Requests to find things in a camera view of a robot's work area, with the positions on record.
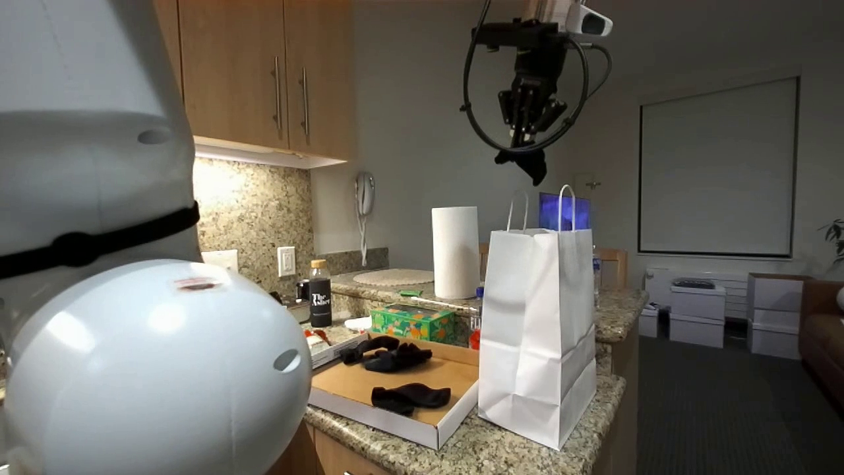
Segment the bag handle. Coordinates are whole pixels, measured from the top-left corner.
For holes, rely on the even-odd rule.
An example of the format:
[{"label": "bag handle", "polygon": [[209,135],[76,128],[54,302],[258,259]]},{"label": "bag handle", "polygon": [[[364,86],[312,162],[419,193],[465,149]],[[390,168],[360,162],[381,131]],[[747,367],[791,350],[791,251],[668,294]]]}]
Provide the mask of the bag handle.
[{"label": "bag handle", "polygon": [[[523,215],[523,230],[527,230],[527,211],[530,211],[530,198],[527,193],[523,193],[526,198],[526,215]],[[511,206],[514,206],[517,198],[509,201],[509,209],[506,209],[506,230],[511,226]]]},{"label": "bag handle", "polygon": [[577,194],[569,185],[563,185],[558,193],[558,232],[563,232],[563,194],[569,193],[572,194],[572,232],[577,230]]}]

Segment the white wall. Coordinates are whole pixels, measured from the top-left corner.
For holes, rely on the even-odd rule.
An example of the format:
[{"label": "white wall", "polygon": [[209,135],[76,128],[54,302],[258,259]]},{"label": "white wall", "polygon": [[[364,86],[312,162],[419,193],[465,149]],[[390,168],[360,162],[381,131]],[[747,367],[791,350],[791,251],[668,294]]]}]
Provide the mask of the white wall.
[{"label": "white wall", "polygon": [[[616,17],[608,42],[616,74],[581,123],[550,149],[552,173],[543,187],[575,182],[593,201],[596,243],[629,248],[637,272],[646,260],[824,272],[832,260],[824,223],[844,215],[844,3],[589,5]],[[494,149],[457,110],[477,9],[481,0],[356,0],[360,166],[378,176],[372,243],[390,248],[393,267],[431,267],[431,206],[477,202],[485,236],[505,218],[511,193],[530,187],[517,166],[494,162]],[[784,74],[803,75],[794,259],[637,256],[639,106]],[[511,82],[511,56],[489,61],[477,75],[477,102],[494,99]],[[351,168],[314,172],[318,251],[356,248],[356,232],[349,232],[356,223],[353,209],[337,194],[341,185],[351,193],[351,176]]]}]

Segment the white paper bag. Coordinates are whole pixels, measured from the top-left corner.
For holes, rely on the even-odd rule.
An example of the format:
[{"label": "white paper bag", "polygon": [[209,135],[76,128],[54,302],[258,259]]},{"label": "white paper bag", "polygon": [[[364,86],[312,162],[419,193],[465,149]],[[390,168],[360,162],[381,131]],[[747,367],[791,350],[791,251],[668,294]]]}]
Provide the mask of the white paper bag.
[{"label": "white paper bag", "polygon": [[593,399],[593,387],[591,230],[492,232],[481,413],[559,449]]}]

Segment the paper towel roll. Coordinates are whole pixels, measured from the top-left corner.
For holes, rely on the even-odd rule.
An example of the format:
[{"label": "paper towel roll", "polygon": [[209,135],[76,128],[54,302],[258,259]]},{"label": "paper towel roll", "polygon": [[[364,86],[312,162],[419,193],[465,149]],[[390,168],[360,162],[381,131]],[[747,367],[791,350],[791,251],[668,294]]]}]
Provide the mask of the paper towel roll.
[{"label": "paper towel roll", "polygon": [[431,209],[434,286],[439,298],[473,298],[481,282],[477,206]]}]

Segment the granite countertop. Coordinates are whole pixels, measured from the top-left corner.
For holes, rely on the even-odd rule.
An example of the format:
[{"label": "granite countertop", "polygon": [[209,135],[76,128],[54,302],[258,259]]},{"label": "granite countertop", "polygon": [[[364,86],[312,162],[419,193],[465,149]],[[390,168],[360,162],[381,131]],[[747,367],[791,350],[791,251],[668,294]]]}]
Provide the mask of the granite countertop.
[{"label": "granite countertop", "polygon": [[[397,286],[390,290],[360,285],[353,273],[333,277],[333,293],[347,298],[381,300],[397,305],[411,302],[422,308],[455,308],[465,314],[473,314],[481,305],[477,298],[436,298],[434,285],[416,285],[414,290],[419,290],[419,294],[403,298]],[[577,426],[569,432],[563,451],[552,451],[542,443],[502,429],[485,421],[477,413],[477,409],[439,451],[318,406],[307,409],[307,418],[390,472],[591,472],[629,385],[626,376],[616,373],[613,359],[608,352],[616,343],[624,343],[631,335],[639,305],[641,298],[637,294],[605,293],[596,300],[596,399],[585,409]]]}]

